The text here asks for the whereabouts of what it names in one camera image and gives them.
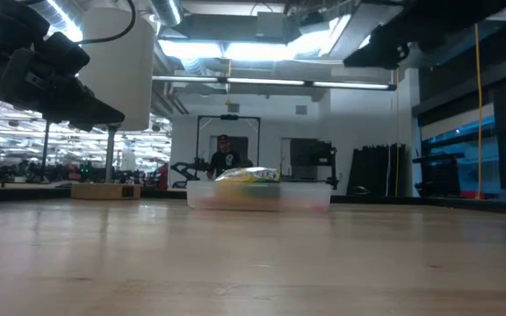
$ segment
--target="clear plastic container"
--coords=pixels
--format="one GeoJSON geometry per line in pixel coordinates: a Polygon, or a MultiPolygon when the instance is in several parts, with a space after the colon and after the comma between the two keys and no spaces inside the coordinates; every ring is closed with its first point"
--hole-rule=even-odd
{"type": "Polygon", "coordinates": [[[195,209],[327,211],[330,199],[325,183],[187,183],[187,203],[195,209]]]}

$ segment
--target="snack bag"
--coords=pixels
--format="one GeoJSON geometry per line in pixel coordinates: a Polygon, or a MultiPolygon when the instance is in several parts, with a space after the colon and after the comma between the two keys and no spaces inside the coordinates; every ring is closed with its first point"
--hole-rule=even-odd
{"type": "Polygon", "coordinates": [[[218,182],[280,183],[280,170],[263,167],[238,168],[224,171],[218,182]]]}

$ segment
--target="wooden box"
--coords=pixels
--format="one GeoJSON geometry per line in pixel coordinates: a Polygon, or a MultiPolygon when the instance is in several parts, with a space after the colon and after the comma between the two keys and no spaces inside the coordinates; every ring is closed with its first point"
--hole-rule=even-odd
{"type": "Polygon", "coordinates": [[[138,199],[139,184],[76,183],[71,187],[71,198],[90,200],[138,199]]]}

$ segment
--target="white cylinder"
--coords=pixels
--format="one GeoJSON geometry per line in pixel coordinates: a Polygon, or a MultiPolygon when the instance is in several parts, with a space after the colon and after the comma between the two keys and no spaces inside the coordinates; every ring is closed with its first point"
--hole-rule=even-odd
{"type": "MultiPolygon", "coordinates": [[[[130,18],[130,12],[119,9],[90,9],[83,15],[83,38],[116,35],[130,18]]],[[[83,46],[90,62],[80,71],[79,79],[96,98],[126,116],[122,131],[141,131],[149,126],[154,43],[153,27],[136,17],[132,31],[120,39],[83,46]]]]}

